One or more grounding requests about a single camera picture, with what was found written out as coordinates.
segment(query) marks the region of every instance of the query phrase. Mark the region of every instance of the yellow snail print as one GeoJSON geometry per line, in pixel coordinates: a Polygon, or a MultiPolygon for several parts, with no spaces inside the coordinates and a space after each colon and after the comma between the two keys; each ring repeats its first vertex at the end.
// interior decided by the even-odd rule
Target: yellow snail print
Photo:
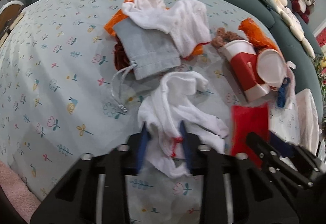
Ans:
{"type": "Polygon", "coordinates": [[[68,103],[67,111],[68,111],[69,114],[72,114],[72,112],[74,111],[78,101],[76,99],[74,99],[74,98],[71,98],[71,97],[69,97],[69,100],[71,101],[71,103],[68,103]]]}
{"type": "Polygon", "coordinates": [[[36,79],[36,80],[35,80],[35,84],[33,85],[33,91],[36,90],[36,88],[37,88],[38,85],[39,85],[39,80],[36,79]]]}
{"type": "Polygon", "coordinates": [[[91,33],[95,29],[95,25],[90,25],[89,28],[87,29],[87,32],[91,33]]]}
{"type": "Polygon", "coordinates": [[[34,166],[31,164],[32,167],[32,175],[33,177],[36,177],[36,169],[34,168],[34,166]]]}

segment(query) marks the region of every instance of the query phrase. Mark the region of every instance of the drawstring cord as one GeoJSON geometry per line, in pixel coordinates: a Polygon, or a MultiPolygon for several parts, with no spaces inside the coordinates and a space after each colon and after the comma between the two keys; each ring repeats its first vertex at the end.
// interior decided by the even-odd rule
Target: drawstring cord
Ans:
{"type": "Polygon", "coordinates": [[[137,66],[136,62],[132,61],[130,62],[130,66],[126,67],[126,68],[123,68],[123,69],[120,69],[117,73],[115,73],[112,77],[112,80],[111,80],[111,86],[110,86],[110,91],[111,91],[111,96],[113,97],[113,99],[116,101],[116,103],[118,104],[119,108],[124,112],[126,113],[128,110],[127,108],[123,105],[122,101],[121,101],[121,91],[122,91],[122,84],[124,82],[124,79],[126,78],[126,76],[128,75],[128,73],[130,71],[132,71],[135,67],[137,66]],[[121,77],[121,80],[120,80],[120,86],[119,86],[119,93],[118,93],[118,98],[115,97],[115,94],[113,92],[113,81],[115,80],[115,78],[120,74],[122,73],[122,77],[121,77]]]}

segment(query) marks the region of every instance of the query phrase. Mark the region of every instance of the screw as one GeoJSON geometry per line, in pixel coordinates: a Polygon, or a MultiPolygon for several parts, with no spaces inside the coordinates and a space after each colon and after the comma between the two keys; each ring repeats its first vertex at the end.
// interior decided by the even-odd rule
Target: screw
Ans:
{"type": "Polygon", "coordinates": [[[248,158],[248,155],[244,152],[240,152],[240,153],[237,153],[235,155],[235,157],[238,159],[238,160],[246,160],[248,158]]]}
{"type": "Polygon", "coordinates": [[[198,149],[199,149],[200,151],[210,151],[210,150],[211,150],[210,146],[207,146],[207,145],[205,145],[205,144],[203,144],[203,145],[199,145],[199,146],[198,146],[198,149]]]}
{"type": "Polygon", "coordinates": [[[122,144],[118,146],[118,151],[128,151],[130,147],[127,144],[122,144]]]}
{"type": "Polygon", "coordinates": [[[269,169],[269,171],[270,171],[271,173],[276,173],[276,170],[275,170],[274,167],[269,167],[268,169],[269,169]]]}
{"type": "Polygon", "coordinates": [[[93,157],[94,157],[94,155],[91,154],[91,153],[84,153],[84,154],[81,155],[80,158],[82,160],[91,160],[93,157]]]}

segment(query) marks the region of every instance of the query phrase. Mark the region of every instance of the red cloth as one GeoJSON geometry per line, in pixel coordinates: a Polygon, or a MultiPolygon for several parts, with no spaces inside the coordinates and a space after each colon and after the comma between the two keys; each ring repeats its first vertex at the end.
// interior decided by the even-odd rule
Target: red cloth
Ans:
{"type": "Polygon", "coordinates": [[[263,104],[259,107],[243,107],[234,105],[231,108],[233,119],[233,144],[231,155],[244,152],[258,166],[261,167],[262,161],[246,145],[246,137],[248,133],[255,132],[265,141],[269,142],[270,136],[268,132],[268,105],[263,104]]]}

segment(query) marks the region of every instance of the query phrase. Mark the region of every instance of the bed sheet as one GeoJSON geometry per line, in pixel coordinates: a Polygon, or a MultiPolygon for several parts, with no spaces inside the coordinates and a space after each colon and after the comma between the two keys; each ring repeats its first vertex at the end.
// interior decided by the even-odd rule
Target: bed sheet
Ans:
{"type": "MultiPolygon", "coordinates": [[[[24,9],[24,18],[0,50],[0,159],[41,200],[82,153],[102,155],[139,132],[138,108],[164,74],[141,81],[129,74],[123,87],[128,112],[119,111],[109,91],[116,72],[115,40],[103,26],[123,1],[40,0],[24,9]]],[[[176,1],[165,3],[170,7],[176,1]]],[[[207,6],[212,36],[221,26],[244,36],[237,28],[240,21],[251,17],[273,39],[257,18],[240,8],[223,0],[199,1],[207,6]]],[[[231,106],[247,103],[229,64],[210,44],[205,46],[203,55],[183,60],[173,70],[197,71],[206,77],[208,90],[197,93],[192,102],[232,128],[231,106]]],[[[271,100],[270,129],[297,143],[296,110],[278,109],[273,96],[263,99],[271,100]]],[[[228,148],[230,137],[226,142],[228,148]]],[[[171,208],[192,217],[199,215],[201,178],[158,179],[164,179],[164,175],[151,168],[128,178],[130,197],[148,199],[130,209],[134,222],[149,223],[151,214],[160,212],[161,223],[165,223],[171,208]],[[169,197],[169,210],[160,208],[162,203],[155,200],[162,194],[169,197]],[[184,206],[174,206],[180,202],[184,206]]],[[[180,214],[175,223],[183,217],[180,214]]]]}

